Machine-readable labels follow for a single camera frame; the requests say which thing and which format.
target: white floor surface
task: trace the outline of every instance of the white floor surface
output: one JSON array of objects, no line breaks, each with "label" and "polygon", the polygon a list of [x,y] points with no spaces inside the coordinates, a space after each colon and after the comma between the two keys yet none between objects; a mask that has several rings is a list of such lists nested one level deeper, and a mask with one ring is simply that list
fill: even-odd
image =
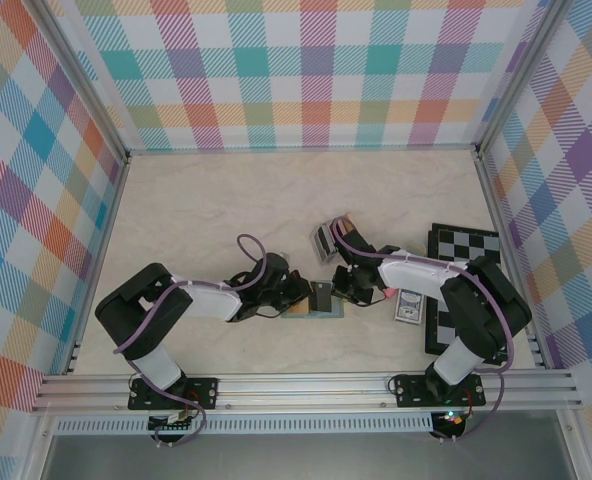
[{"label": "white floor surface", "polygon": [[[287,253],[303,277],[331,279],[335,265],[318,265],[308,237],[344,212],[376,248],[426,242],[432,222],[492,229],[465,150],[134,157],[94,308],[151,262],[211,281],[249,269],[241,232]],[[424,370],[436,358],[424,353],[425,327],[395,322],[394,306],[345,305],[340,319],[183,318],[164,344],[190,374]],[[524,333],[515,345],[515,368],[532,368]],[[91,315],[75,373],[131,373],[114,348]]]}]

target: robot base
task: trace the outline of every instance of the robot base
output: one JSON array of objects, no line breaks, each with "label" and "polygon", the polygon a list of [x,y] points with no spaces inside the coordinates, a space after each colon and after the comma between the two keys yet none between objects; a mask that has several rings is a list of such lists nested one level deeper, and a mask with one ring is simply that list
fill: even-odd
[{"label": "robot base", "polygon": [[485,405],[485,392],[478,375],[471,374],[454,387],[449,397],[441,402],[427,388],[425,375],[396,375],[388,387],[396,395],[400,407],[481,407]]},{"label": "robot base", "polygon": [[467,425],[467,419],[454,422],[447,420],[446,414],[443,413],[432,413],[432,422],[434,424],[434,431],[429,434],[434,438],[452,438],[460,437],[465,433],[465,426]]},{"label": "robot base", "polygon": [[[131,382],[129,389],[129,410],[184,410],[185,404],[159,395],[149,388],[140,378]],[[181,377],[169,387],[167,392],[177,397],[186,398],[198,403],[205,410],[216,408],[218,396],[217,378],[187,378]]]}]

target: aluminum rail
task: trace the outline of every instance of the aluminum rail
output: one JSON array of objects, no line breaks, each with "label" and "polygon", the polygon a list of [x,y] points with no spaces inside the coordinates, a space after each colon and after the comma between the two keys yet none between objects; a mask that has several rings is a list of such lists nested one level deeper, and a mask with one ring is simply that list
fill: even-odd
[{"label": "aluminum rail", "polygon": [[[440,412],[445,407],[398,408],[387,381],[401,372],[332,374],[188,375],[219,378],[219,414]],[[501,410],[560,410],[582,407],[567,370],[511,370],[504,375]],[[48,376],[34,415],[134,415],[127,409],[129,375]],[[489,410],[498,398],[497,375],[482,375]]]}]

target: plaid wall panel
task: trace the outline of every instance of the plaid wall panel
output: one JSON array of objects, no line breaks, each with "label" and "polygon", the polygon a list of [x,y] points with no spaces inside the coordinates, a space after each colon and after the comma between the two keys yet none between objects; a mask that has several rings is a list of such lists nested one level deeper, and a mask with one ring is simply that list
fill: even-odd
[{"label": "plaid wall panel", "polygon": [[487,158],[557,367],[592,444],[592,1],[576,0]]},{"label": "plaid wall panel", "polygon": [[50,2],[126,143],[148,150],[470,144],[511,74],[505,45],[538,23],[518,43],[521,13],[545,4]]},{"label": "plaid wall panel", "polygon": [[498,82],[498,86],[496,87],[496,91],[494,92],[494,96],[492,97],[491,101],[487,105],[487,109],[485,110],[485,115],[483,115],[483,120],[481,121],[478,129],[476,130],[476,135],[474,136],[473,143],[480,143],[487,126],[489,125],[489,121],[491,120],[492,116],[496,112],[496,107],[498,106],[498,102],[500,102],[503,95],[507,91],[507,88],[512,83],[512,79],[514,77],[514,73],[516,72],[516,68],[522,61],[523,57],[527,53],[527,47],[529,43],[534,38],[534,35],[538,31],[538,27],[541,24],[545,16],[545,12],[547,11],[547,7],[549,7],[552,0],[539,0],[538,6],[534,10],[532,14],[532,18],[529,20],[529,24],[527,28],[523,32],[523,36],[518,43],[518,47],[514,51],[514,55],[512,55],[511,60],[507,64],[507,68],[505,68],[505,72],[503,76]]},{"label": "plaid wall panel", "polygon": [[0,0],[0,479],[57,373],[119,163],[20,0]]}]

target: black and white chessboard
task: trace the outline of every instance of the black and white chessboard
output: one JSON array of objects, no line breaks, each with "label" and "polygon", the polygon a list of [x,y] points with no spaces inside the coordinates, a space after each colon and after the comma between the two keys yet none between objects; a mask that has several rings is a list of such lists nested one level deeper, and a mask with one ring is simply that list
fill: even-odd
[{"label": "black and white chessboard", "polygon": [[[500,239],[496,232],[434,223],[427,247],[430,258],[469,262],[484,255],[500,266]],[[440,355],[456,338],[454,323],[445,304],[433,298],[427,299],[426,318],[425,352]],[[499,365],[506,359],[507,353],[501,350],[489,363]]]}]

